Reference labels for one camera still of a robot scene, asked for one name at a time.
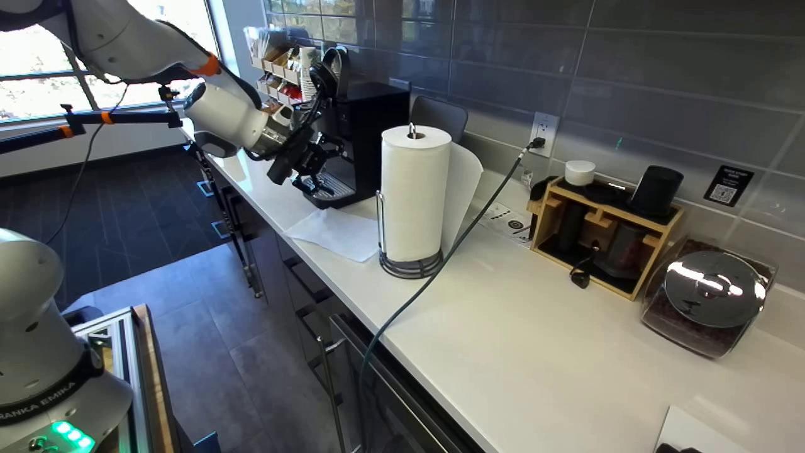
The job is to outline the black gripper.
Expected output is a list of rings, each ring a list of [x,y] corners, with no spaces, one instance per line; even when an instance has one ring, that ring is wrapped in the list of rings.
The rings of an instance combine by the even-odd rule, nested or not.
[[[322,113],[301,111],[293,131],[278,145],[267,177],[273,184],[291,179],[301,187],[317,187],[317,173],[327,158],[336,157],[336,144],[322,134]]]

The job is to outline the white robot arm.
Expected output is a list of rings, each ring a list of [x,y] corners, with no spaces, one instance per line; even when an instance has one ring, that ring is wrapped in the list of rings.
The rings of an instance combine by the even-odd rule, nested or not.
[[[95,76],[194,77],[184,118],[225,150],[278,164],[303,144],[301,121],[264,111],[256,90],[210,50],[127,0],[3,0],[0,14],[7,30],[44,27]],[[61,285],[49,245],[0,231],[0,453],[93,453],[131,411],[131,384],[61,315]]]

